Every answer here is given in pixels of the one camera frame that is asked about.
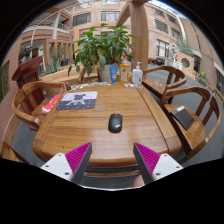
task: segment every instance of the computer mouse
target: computer mouse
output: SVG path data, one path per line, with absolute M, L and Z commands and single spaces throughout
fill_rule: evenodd
M 108 124 L 108 130 L 112 133 L 118 133 L 122 129 L 122 115 L 111 114 Z

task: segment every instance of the book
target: book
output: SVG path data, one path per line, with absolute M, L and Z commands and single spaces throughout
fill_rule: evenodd
M 180 122 L 186 131 L 194 123 L 194 118 L 189 114 L 184 106 L 178 107 L 176 110 L 171 111 L 170 114 Z

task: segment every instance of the floor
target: floor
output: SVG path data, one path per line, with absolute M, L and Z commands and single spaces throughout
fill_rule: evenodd
M 156 66 L 157 65 L 151 65 L 151 64 L 148 65 L 149 68 L 156 67 Z M 147 78 L 157 79 L 157 80 L 166 82 L 167 76 L 168 76 L 168 72 L 160 71 L 160 72 L 152 72 L 148 74 Z M 203 87 L 198 81 L 188 77 L 187 83 L 184 86 L 189 86 L 189 85 Z M 200 99 L 201 97 L 195 93 L 183 94 L 183 95 L 174 97 L 173 104 L 184 104 L 195 111 L 197 109 L 197 106 L 199 105 Z M 218 101 L 218 104 L 220 106 L 220 110 L 222 113 L 222 119 L 216 133 L 213 135 L 212 139 L 207 143 L 207 145 L 199 153 L 197 153 L 193 158 L 191 158 L 190 160 L 182 164 L 183 167 L 188 167 L 194 164 L 199 164 L 199 163 L 223 158 L 224 109 L 222 105 L 219 103 L 219 101 Z M 207 108 L 208 108 L 208 104 L 205 106 L 205 109 L 202 111 L 202 114 L 200 116 L 202 119 L 205 116 L 205 113 L 207 112 Z M 207 133 L 211 131 L 215 123 L 216 123 L 216 117 L 214 114 L 212 114 L 209 122 L 206 125 Z M 31 165 L 41 167 L 44 164 L 44 162 L 40 160 L 32 151 L 32 142 L 35 138 L 35 135 L 36 135 L 35 131 L 29 130 L 27 128 L 27 125 L 25 123 L 22 123 L 14 139 L 13 148 L 18 153 L 20 153 L 27 161 L 29 161 Z M 184 152 L 183 150 L 181 150 L 180 153 L 175 157 L 175 159 L 179 161 L 183 156 L 184 156 Z M 113 178 L 113 179 L 83 177 L 81 185 L 95 187 L 95 188 L 105 188 L 105 189 L 106 188 L 111 188 L 111 189 L 127 188 L 133 182 L 135 178 L 136 176 L 119 177 L 119 178 Z

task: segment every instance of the wooden chair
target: wooden chair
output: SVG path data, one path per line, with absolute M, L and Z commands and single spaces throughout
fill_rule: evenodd
M 17 153 L 11 146 L 3 141 L 1 148 L 1 158 L 12 160 L 15 162 L 23 162 L 29 164 L 19 153 Z
M 58 94 L 62 88 L 62 82 L 30 82 L 25 84 L 22 89 L 19 89 L 14 100 L 12 101 L 12 110 L 14 114 L 22 121 L 28 124 L 29 129 L 38 130 L 41 123 L 44 121 L 46 114 L 42 113 L 42 106 L 50 102 L 50 98 L 45 98 L 40 104 L 37 103 L 32 92 L 38 88 L 58 88 Z
M 169 72 L 166 83 L 163 83 L 158 80 L 146 79 L 147 73 L 154 72 L 154 71 L 161 71 L 161 70 L 165 70 L 165 71 Z M 176 77 L 175 77 L 174 83 L 171 84 L 171 80 L 172 80 L 172 77 L 174 74 Z M 164 92 L 167 89 L 177 88 L 177 87 L 185 84 L 186 81 L 187 81 L 187 78 L 186 78 L 185 74 L 182 71 L 180 71 L 179 69 L 176 69 L 172 66 L 159 66 L 156 68 L 151 68 L 151 69 L 147 69 L 147 70 L 143 71 L 142 84 L 148 90 L 150 90 L 152 93 L 154 93 L 159 99 L 161 99 L 161 97 L 163 96 Z
M 186 131 L 183 126 L 170 114 L 171 111 L 177 109 L 183 105 L 173 105 L 173 104 L 165 104 L 170 98 L 173 98 L 176 95 L 184 94 L 184 93 L 197 93 L 202 96 L 202 100 L 197 108 L 197 111 L 194 112 L 189 107 L 186 107 L 186 110 L 191 114 L 194 118 L 194 123 L 191 127 Z M 218 106 L 218 103 L 215 97 L 212 96 L 210 101 L 210 108 L 207 111 L 206 116 L 201 121 L 200 114 L 206 104 L 206 102 L 210 99 L 210 92 L 207 89 L 196 87 L 196 86 L 188 86 L 182 88 L 168 89 L 164 93 L 163 97 L 160 100 L 160 106 L 163 107 L 164 112 L 172 123 L 174 129 L 177 132 L 178 137 L 182 142 L 183 149 L 185 151 L 186 156 L 179 161 L 180 164 L 186 162 L 188 159 L 192 158 L 196 153 L 198 153 L 212 138 L 214 133 L 216 132 L 220 121 L 221 121 L 221 113 Z M 214 125 L 211 132 L 207 135 L 205 125 L 208 122 L 212 112 L 215 112 L 217 117 L 217 122 Z
M 83 67 L 82 71 L 80 72 L 80 75 L 79 75 L 79 78 L 78 78 L 78 84 L 82 84 L 83 83 L 86 71 L 87 71 L 87 66 Z M 101 82 L 98 70 L 97 70 L 97 78 L 94 77 L 94 78 L 89 79 L 87 81 L 87 83 L 93 83 L 93 82 Z

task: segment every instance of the brick wall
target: brick wall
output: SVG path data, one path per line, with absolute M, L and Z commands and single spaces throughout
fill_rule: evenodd
M 4 65 L 6 62 L 9 61 L 9 71 L 8 71 L 9 92 L 0 103 L 0 111 L 1 111 L 0 145 L 2 144 L 3 135 L 7 127 L 7 124 L 9 122 L 9 119 L 13 115 L 11 104 L 15 94 L 18 91 L 17 83 L 15 81 L 12 81 L 12 76 L 14 72 L 16 71 L 16 69 L 18 68 L 18 63 L 19 63 L 18 55 L 19 55 L 19 48 L 20 48 L 21 41 L 22 41 L 21 38 L 17 39 L 17 41 L 12 45 L 11 49 L 9 50 L 3 62 L 3 65 Z

